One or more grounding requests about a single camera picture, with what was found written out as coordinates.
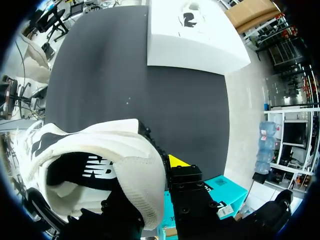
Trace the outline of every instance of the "new balance logo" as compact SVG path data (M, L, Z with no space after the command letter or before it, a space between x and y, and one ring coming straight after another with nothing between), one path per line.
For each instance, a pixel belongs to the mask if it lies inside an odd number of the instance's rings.
M102 159L99 156L89 156L86 162L83 177L96 179L114 179L116 178L112 162Z

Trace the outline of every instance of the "teal box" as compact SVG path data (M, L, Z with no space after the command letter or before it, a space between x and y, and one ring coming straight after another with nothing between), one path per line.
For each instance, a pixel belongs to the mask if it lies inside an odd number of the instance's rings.
M224 202L226 205L231 205L233 212L229 215L221 217L220 219L225 219L227 217L235 217L240 210L242 204L244 203L248 191L229 180L228 178L220 175L210 180L204 181L209 185L211 189L208 190L210 196L217 203ZM164 216L161 224L157 227L157 233L160 240L177 240L178 236L166 237L166 228L175 228L175 214L174 208L171 203L171 197L169 191L164 192Z

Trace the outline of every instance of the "floor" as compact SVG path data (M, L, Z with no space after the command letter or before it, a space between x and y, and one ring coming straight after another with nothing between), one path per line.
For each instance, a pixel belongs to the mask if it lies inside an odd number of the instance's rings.
M141 1L123 0L122 6L140 5ZM64 37L57 42L53 39L58 36L55 32L52 40L49 41L51 47L57 55ZM45 33L40 33L32 40L42 46L47 41ZM243 69L225 76L228 93L230 134L227 161L224 175L245 189L249 190L253 183L252 176L258 152L259 123L264 119L264 103L268 99L266 77L272 75L272 68L267 56L261 55L259 61L256 53L247 48L251 59L251 64ZM55 57L49 62L52 67ZM37 89L38 84L32 82L32 87L26 94Z

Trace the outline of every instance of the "black mat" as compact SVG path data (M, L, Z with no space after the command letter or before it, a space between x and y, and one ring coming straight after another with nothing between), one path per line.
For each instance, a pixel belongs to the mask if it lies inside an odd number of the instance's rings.
M197 164L204 180L221 175L229 143L225 79L147 66L147 19L148 7L126 6L77 20L54 62L45 122L75 132L137 118L162 149Z

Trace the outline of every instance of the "white sneaker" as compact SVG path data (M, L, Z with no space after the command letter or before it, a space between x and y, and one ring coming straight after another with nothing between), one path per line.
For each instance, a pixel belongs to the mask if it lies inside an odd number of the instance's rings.
M144 229L162 221L166 174L161 156L138 134L137 119L98 123L67 133L52 123L33 124L14 150L26 188L36 188L63 219L85 208L101 213L118 181L140 211Z

